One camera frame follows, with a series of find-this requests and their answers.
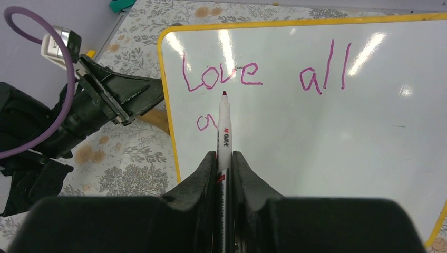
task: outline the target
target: handwritten word all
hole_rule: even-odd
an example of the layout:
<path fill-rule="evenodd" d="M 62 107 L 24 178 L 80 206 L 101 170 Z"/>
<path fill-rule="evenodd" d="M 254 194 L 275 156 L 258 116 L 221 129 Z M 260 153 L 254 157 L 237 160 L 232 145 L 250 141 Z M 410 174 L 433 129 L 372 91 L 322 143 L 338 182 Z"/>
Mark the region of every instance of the handwritten word all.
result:
<path fill-rule="evenodd" d="M 348 44 L 348 47 L 346 48 L 346 53 L 345 53 L 345 62 L 343 63 L 343 71 L 342 71 L 342 90 L 345 89 L 345 72 L 346 72 L 346 62 L 348 61 L 348 57 L 349 57 L 349 49 L 351 48 L 351 43 Z M 329 71 L 331 69 L 331 59 L 332 59 L 332 55 L 334 54 L 334 39 L 332 39 L 331 41 L 331 49 L 329 50 L 329 57 L 327 58 L 327 64 L 326 64 L 326 75 L 324 77 L 324 83 L 323 83 L 323 89 L 326 89 L 326 85 L 327 85 L 327 79 L 329 78 Z M 303 80 L 303 74 L 306 73 L 307 71 L 311 71 L 312 72 L 312 77 L 310 78 L 310 82 L 309 84 L 306 86 L 304 84 L 304 80 Z M 317 90 L 318 94 L 322 94 L 320 87 L 318 85 L 318 80 L 317 80 L 317 73 L 315 73 L 315 69 L 313 69 L 312 67 L 307 67 L 305 69 L 303 69 L 300 73 L 299 73 L 299 80 L 301 82 L 301 86 L 303 87 L 303 90 L 308 91 L 310 90 L 310 88 L 312 87 L 312 84 L 315 85 L 315 89 Z"/>
<path fill-rule="evenodd" d="M 188 78 L 186 77 L 185 62 L 186 62 L 186 54 L 183 53 L 183 66 L 182 66 L 183 78 L 184 78 L 184 81 L 186 82 L 186 86 L 187 86 L 189 92 L 193 92 L 200 87 L 205 87 L 207 90 L 211 90 L 212 88 L 214 88 L 216 86 L 216 83 L 219 81 L 220 81 L 220 83 L 226 83 L 228 80 L 230 80 L 236 74 L 236 71 L 237 71 L 237 69 L 234 67 L 232 73 L 224 79 L 224 74 L 223 74 L 224 69 L 222 68 L 222 64 L 219 64 L 220 72 L 217 70 L 217 68 L 215 68 L 213 66 L 208 67 L 202 74 L 202 79 L 201 79 L 202 83 L 200 83 L 199 85 L 197 85 L 195 87 L 191 87 L 191 84 L 189 83 Z M 253 76 L 256 74 L 257 71 L 258 71 L 258 64 L 252 62 L 252 63 L 245 65 L 242 68 L 240 82 L 244 85 L 262 85 L 263 83 L 261 83 L 261 82 L 247 82 L 244 80 L 244 77 L 246 74 Z M 209 72 L 216 77 L 216 79 L 214 80 L 214 82 L 212 84 L 207 83 L 205 81 L 205 75 L 207 75 Z"/>

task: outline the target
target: pink handwriting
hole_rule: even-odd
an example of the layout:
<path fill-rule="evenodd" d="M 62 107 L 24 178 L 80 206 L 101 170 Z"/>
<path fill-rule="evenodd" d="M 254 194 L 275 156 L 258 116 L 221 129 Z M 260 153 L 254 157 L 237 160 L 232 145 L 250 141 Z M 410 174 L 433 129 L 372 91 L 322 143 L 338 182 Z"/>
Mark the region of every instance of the pink handwriting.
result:
<path fill-rule="evenodd" d="M 345 72 L 346 72 L 346 63 L 348 61 L 348 57 L 349 57 L 349 49 L 351 48 L 351 44 L 349 43 L 347 48 L 346 48 L 346 54 L 345 54 L 345 62 L 343 64 L 343 71 L 342 71 L 342 90 L 345 89 Z M 329 71 L 331 69 L 331 59 L 332 59 L 332 55 L 334 54 L 334 39 L 332 39 L 331 41 L 331 49 L 329 50 L 329 57 L 327 58 L 327 64 L 326 64 L 326 74 L 324 77 L 324 83 L 323 83 L 323 89 L 326 89 L 326 85 L 327 85 L 327 80 L 329 78 Z M 306 71 L 312 71 L 312 77 L 310 78 L 310 82 L 309 85 L 306 86 L 304 84 L 304 80 L 303 80 L 303 74 Z M 318 81 L 317 81 L 317 73 L 315 72 L 315 69 L 313 69 L 312 67 L 307 67 L 305 69 L 303 69 L 300 73 L 299 73 L 299 80 L 301 82 L 301 86 L 303 87 L 304 91 L 308 91 L 310 90 L 310 88 L 312 87 L 312 84 L 315 85 L 315 89 L 317 90 L 318 94 L 322 94 L 320 87 L 318 85 Z"/>
<path fill-rule="evenodd" d="M 240 76 L 240 82 L 241 82 L 242 84 L 245 84 L 245 85 L 262 85 L 263 83 L 261 83 L 261 82 L 255 82 L 255 83 L 252 83 L 252 82 L 245 82 L 245 81 L 244 81 L 245 69 L 248 68 L 248 67 L 251 67 L 251 66 L 254 66 L 254 67 L 255 67 L 255 70 L 253 70 L 252 72 L 247 72 L 247 74 L 249 74 L 249 75 L 254 75 L 254 74 L 256 74 L 256 71 L 258 71 L 258 64 L 254 63 L 254 62 L 252 62 L 252 63 L 250 63 L 250 64 L 247 64 L 247 65 L 245 65 L 245 66 L 242 68 L 242 75 Z"/>
<path fill-rule="evenodd" d="M 244 84 L 244 85 L 262 85 L 263 83 L 261 83 L 261 82 L 246 82 L 244 80 L 246 69 L 249 68 L 249 67 L 252 67 L 252 66 L 255 69 L 253 71 L 247 71 L 247 74 L 251 75 L 251 76 L 256 74 L 256 72 L 258 71 L 258 64 L 254 63 L 254 62 L 249 63 L 249 64 L 245 65 L 242 68 L 242 74 L 241 74 L 241 77 L 240 77 L 240 82 L 242 84 Z M 211 89 L 213 89 L 216 86 L 216 83 L 218 82 L 219 77 L 220 77 L 220 83 L 224 84 L 228 80 L 233 78 L 235 76 L 236 72 L 237 72 L 236 67 L 234 67 L 233 70 L 232 70 L 232 73 L 227 78 L 224 79 L 224 74 L 223 74 L 224 73 L 224 68 L 222 68 L 222 64 L 219 64 L 220 72 L 217 70 L 217 68 L 215 68 L 213 66 L 207 67 L 207 69 L 202 74 L 202 79 L 201 79 L 202 83 L 197 85 L 196 87 L 191 87 L 191 85 L 190 85 L 190 83 L 188 81 L 188 78 L 186 77 L 186 69 L 185 68 L 186 68 L 186 53 L 183 53 L 182 74 L 183 74 L 183 79 L 186 82 L 186 86 L 187 86 L 189 92 L 193 92 L 193 91 L 197 90 L 198 88 L 200 88 L 202 86 L 204 86 L 207 90 L 211 90 Z M 215 76 L 216 76 L 216 80 L 213 82 L 213 84 L 209 84 L 209 83 L 207 83 L 205 81 L 205 75 L 207 75 L 208 72 L 210 72 L 210 71 L 214 71 Z"/>
<path fill-rule="evenodd" d="M 207 119 L 207 124 L 206 124 L 203 128 L 201 128 L 200 125 L 199 125 L 199 121 L 200 121 L 201 119 L 205 119 L 205 118 Z M 210 122 L 210 120 L 212 121 L 212 124 L 214 125 L 214 127 L 217 129 L 217 125 L 216 125 L 216 123 L 214 122 L 214 118 L 213 118 L 210 114 L 207 114 L 205 117 L 200 116 L 200 117 L 197 119 L 196 126 L 197 126 L 197 128 L 199 129 L 200 132 L 203 131 L 203 130 L 205 130 L 205 129 L 209 126 L 209 122 Z"/>

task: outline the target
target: yellow object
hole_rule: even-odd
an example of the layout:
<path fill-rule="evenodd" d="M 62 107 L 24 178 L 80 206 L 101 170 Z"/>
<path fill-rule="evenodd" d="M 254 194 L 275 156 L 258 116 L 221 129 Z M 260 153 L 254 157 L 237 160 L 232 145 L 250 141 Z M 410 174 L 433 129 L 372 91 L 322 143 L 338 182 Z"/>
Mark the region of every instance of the yellow object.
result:
<path fill-rule="evenodd" d="M 411 22 L 411 21 L 428 21 L 428 20 L 447 20 L 447 13 L 426 13 L 398 16 L 377 16 L 377 17 L 347 17 L 347 18 L 327 18 L 318 20 L 287 20 L 287 21 L 266 21 L 266 22 L 247 22 L 232 24 L 209 24 L 209 25 L 187 25 L 172 26 L 163 30 L 158 38 L 157 48 L 160 60 L 161 79 L 163 81 L 164 99 L 166 101 L 166 109 L 168 112 L 169 129 L 171 132 L 172 149 L 174 152 L 174 160 L 176 163 L 177 182 L 181 182 L 179 161 L 177 157 L 176 139 L 174 128 L 172 125 L 171 107 L 169 103 L 169 93 L 166 86 L 166 76 L 164 74 L 163 52 L 161 44 L 164 37 L 170 32 L 177 31 L 198 31 L 198 30 L 217 30 L 217 29 L 236 29 L 236 28 L 259 28 L 259 27 L 282 27 L 282 26 L 306 26 L 306 25 L 343 25 L 343 24 L 368 24 L 368 23 L 394 23 L 394 22 Z M 426 247 L 430 246 L 436 239 L 441 229 L 442 223 L 447 216 L 447 201 L 434 225 L 433 231 L 429 239 L 424 243 Z"/>
<path fill-rule="evenodd" d="M 86 53 L 86 55 L 87 55 L 88 57 L 90 57 L 90 58 L 93 59 L 93 56 L 95 55 L 95 53 L 96 53 L 95 50 L 89 50 L 89 51 Z"/>

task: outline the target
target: gray wall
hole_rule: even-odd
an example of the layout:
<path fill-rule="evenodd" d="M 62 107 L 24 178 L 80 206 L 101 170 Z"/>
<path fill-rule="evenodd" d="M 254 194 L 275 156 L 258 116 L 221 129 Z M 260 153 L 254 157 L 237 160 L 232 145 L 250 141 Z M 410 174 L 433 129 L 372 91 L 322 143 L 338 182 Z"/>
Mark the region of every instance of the gray wall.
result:
<path fill-rule="evenodd" d="M 0 82 L 6 82 L 33 95 L 49 107 L 58 100 L 66 84 L 66 72 L 40 56 L 40 46 L 13 32 L 3 19 L 9 6 L 28 8 L 52 25 L 66 27 L 82 37 L 81 52 L 99 49 L 112 31 L 118 14 L 109 8 L 110 0 L 0 0 Z M 14 22 L 29 34 L 42 38 L 46 33 L 33 20 L 13 15 Z"/>

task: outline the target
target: tablecloth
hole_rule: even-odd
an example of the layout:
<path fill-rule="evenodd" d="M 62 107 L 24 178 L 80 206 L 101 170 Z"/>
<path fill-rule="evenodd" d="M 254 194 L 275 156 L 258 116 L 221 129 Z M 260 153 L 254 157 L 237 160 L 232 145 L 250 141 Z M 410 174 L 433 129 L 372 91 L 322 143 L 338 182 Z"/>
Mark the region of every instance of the tablecloth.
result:
<path fill-rule="evenodd" d="M 160 78 L 157 40 L 160 32 L 173 24 L 378 15 L 393 14 L 253 4 L 138 0 L 99 63 L 124 74 Z M 165 110 L 164 102 L 157 108 Z M 74 167 L 74 171 L 64 181 L 61 196 L 156 196 L 177 185 L 170 137 L 160 129 L 138 120 L 129 126 L 108 123 L 72 151 L 73 159 L 60 159 Z M 25 217 L 26 213 L 0 218 L 0 249 L 7 248 Z M 446 238 L 447 222 L 444 222 L 438 238 L 428 251 L 447 252 Z"/>

